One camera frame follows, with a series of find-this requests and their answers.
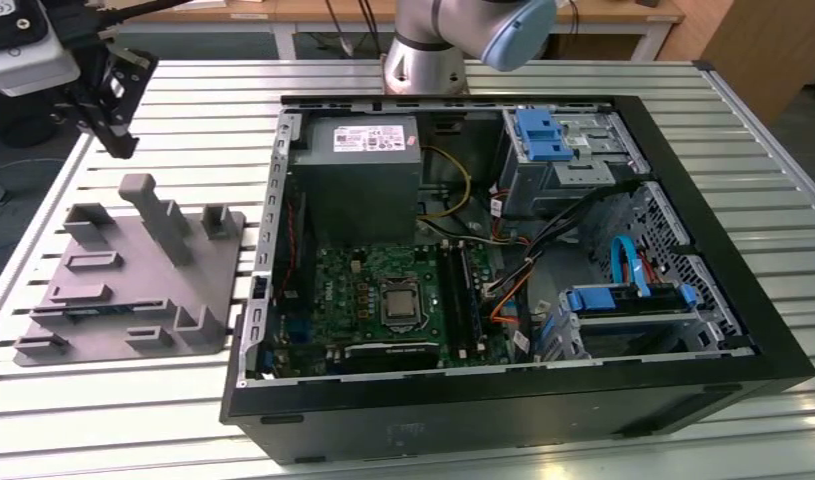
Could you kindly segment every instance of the floor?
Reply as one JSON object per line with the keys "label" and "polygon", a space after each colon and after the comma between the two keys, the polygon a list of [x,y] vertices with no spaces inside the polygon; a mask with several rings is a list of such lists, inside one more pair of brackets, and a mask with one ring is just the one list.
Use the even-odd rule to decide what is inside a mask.
{"label": "floor", "polygon": [[[166,59],[216,59],[227,58],[227,51],[234,59],[276,58],[272,42],[262,40],[262,35],[250,34],[235,38],[223,38],[222,34],[211,34],[207,42],[196,43],[191,48],[191,38],[164,35],[127,35],[120,43],[128,47],[147,48]],[[358,45],[360,57],[374,58],[374,46],[368,38],[355,34],[351,38]],[[382,48],[388,47],[384,38]],[[298,37],[298,53],[300,58],[336,59],[344,57],[338,47],[338,39],[331,35],[302,35]],[[802,167],[815,180],[815,98],[813,91],[803,91],[771,127],[771,131],[790,151]],[[0,166],[24,159],[56,158],[65,159],[77,139],[77,131],[72,127],[60,128],[51,141],[28,149],[11,149],[0,144]],[[9,192],[9,199],[0,205],[0,272],[4,268],[15,242],[33,217],[51,186],[60,163],[43,161],[23,163],[0,170],[0,185]]]}

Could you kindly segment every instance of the gray plastic holder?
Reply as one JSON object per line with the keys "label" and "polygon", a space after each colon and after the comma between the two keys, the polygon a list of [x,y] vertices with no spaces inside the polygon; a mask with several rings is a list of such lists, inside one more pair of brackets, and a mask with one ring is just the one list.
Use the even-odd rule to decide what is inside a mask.
{"label": "gray plastic holder", "polygon": [[72,206],[72,241],[15,344],[21,366],[223,349],[244,215],[224,205],[183,215],[148,174],[125,175],[119,193],[139,216]]}

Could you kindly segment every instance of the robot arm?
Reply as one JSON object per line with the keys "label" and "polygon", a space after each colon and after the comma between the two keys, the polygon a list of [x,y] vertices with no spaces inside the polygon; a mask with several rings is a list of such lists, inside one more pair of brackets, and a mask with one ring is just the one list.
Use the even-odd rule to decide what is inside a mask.
{"label": "robot arm", "polygon": [[83,0],[0,0],[0,92],[44,92],[55,120],[77,122],[108,154],[129,158],[128,125],[158,66],[147,52],[119,48],[108,28],[188,0],[99,10]]}
{"label": "robot arm", "polygon": [[[100,10],[84,0],[0,0],[0,92],[43,91],[53,118],[77,122],[111,156],[129,158],[137,139],[128,125],[158,58],[116,47],[107,29],[187,1]],[[555,19],[554,0],[399,0],[398,7],[384,73],[400,94],[462,92],[462,51],[499,70],[518,68]]]}
{"label": "robot arm", "polygon": [[386,60],[390,93],[466,87],[462,51],[503,72],[531,60],[555,22],[554,0],[398,0]]}

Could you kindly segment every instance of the metal table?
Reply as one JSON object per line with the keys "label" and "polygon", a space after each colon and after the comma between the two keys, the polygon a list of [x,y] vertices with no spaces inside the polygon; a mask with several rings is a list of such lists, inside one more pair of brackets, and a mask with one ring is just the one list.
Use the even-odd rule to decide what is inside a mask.
{"label": "metal table", "polygon": [[[639,95],[815,363],[815,186],[721,78],[689,64],[468,65],[474,93]],[[210,356],[20,368],[28,327],[68,236],[75,202],[127,210],[121,176],[159,195],[228,203],[260,218],[279,96],[378,93],[375,62],[164,62],[137,112],[135,158],[77,142],[0,278],[0,477],[735,478],[815,472],[815,379],[749,400],[667,437],[283,468],[218,422],[228,349]],[[244,230],[252,247],[256,224]],[[235,301],[248,291],[240,254]]]}

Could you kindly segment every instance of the blue drive bracket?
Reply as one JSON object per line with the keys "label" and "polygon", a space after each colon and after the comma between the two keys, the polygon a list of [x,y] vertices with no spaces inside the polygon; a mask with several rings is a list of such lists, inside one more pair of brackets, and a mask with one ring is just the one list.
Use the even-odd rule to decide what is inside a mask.
{"label": "blue drive bracket", "polygon": [[567,303],[574,312],[615,309],[615,299],[609,287],[575,288],[567,292]]}
{"label": "blue drive bracket", "polygon": [[516,124],[528,160],[570,162],[574,159],[563,141],[564,127],[546,108],[516,110]]}

